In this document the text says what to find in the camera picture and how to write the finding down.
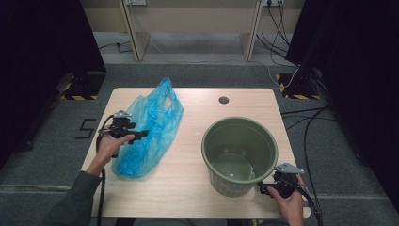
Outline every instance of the black tape mark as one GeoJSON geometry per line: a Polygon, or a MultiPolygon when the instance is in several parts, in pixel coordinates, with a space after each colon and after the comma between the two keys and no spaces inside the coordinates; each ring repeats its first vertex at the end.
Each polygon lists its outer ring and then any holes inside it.
{"type": "Polygon", "coordinates": [[[94,128],[85,128],[86,121],[96,121],[96,119],[84,119],[82,124],[80,125],[79,131],[89,131],[88,132],[88,136],[86,136],[86,137],[75,137],[75,139],[91,138],[91,134],[93,133],[94,128]]]}

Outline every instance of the gray carpet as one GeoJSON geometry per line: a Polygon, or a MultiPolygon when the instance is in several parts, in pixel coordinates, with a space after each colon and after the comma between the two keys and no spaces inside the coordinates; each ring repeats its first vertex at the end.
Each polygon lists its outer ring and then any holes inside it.
{"type": "MultiPolygon", "coordinates": [[[[96,101],[58,101],[38,131],[34,149],[14,153],[0,171],[0,218],[9,225],[36,225],[65,191],[45,191],[33,187],[5,185],[71,186],[86,157],[90,139],[80,132],[97,128],[114,88],[154,88],[168,76],[173,87],[197,88],[271,88],[275,91],[281,112],[320,107],[326,101],[290,100],[281,96],[265,66],[223,65],[106,65],[108,70],[96,101]]],[[[278,73],[292,73],[288,67],[270,67],[278,73]]],[[[314,112],[284,117],[286,128],[312,116],[314,112]]],[[[310,126],[307,147],[311,176],[323,210],[325,225],[399,225],[399,215],[385,196],[371,169],[356,158],[334,113],[323,112],[310,126]]],[[[297,165],[306,169],[303,136],[307,121],[287,130],[297,165]]],[[[309,174],[305,181],[310,185],[309,174]]],[[[108,219],[104,225],[113,225],[108,219]]],[[[314,216],[306,225],[316,225],[314,216]]]]}

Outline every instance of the sleeve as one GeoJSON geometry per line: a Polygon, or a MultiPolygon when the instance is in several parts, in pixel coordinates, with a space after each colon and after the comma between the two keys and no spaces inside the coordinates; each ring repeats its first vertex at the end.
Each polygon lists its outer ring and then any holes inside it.
{"type": "Polygon", "coordinates": [[[41,226],[88,226],[91,218],[93,195],[101,178],[81,171],[70,191],[45,216],[41,226]]]}

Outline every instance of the green bucket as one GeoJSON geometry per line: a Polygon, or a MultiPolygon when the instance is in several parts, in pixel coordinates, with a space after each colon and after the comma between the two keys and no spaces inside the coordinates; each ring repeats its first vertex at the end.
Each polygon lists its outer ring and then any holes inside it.
{"type": "Polygon", "coordinates": [[[214,189],[240,197],[269,176],[278,160],[270,132],[256,121],[231,117],[215,122],[203,136],[202,157],[214,189]]]}

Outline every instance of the person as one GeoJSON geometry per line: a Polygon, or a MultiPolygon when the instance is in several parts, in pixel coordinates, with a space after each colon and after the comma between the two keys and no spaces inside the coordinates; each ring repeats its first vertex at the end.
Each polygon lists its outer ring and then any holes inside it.
{"type": "MultiPolygon", "coordinates": [[[[80,171],[71,189],[65,197],[47,213],[41,222],[41,226],[73,225],[88,226],[91,219],[93,196],[101,182],[100,174],[111,161],[112,155],[126,141],[133,139],[134,135],[127,135],[121,138],[113,138],[110,135],[103,135],[98,152],[86,171],[80,171]]],[[[302,178],[297,175],[300,185],[304,185],[302,178]]],[[[291,226],[304,225],[303,200],[299,192],[294,192],[287,199],[282,198],[273,187],[267,188],[276,199],[282,216],[291,226]]],[[[200,220],[200,219],[170,219],[164,222],[162,219],[138,219],[135,225],[214,225],[226,226],[226,220],[200,220]]]]}

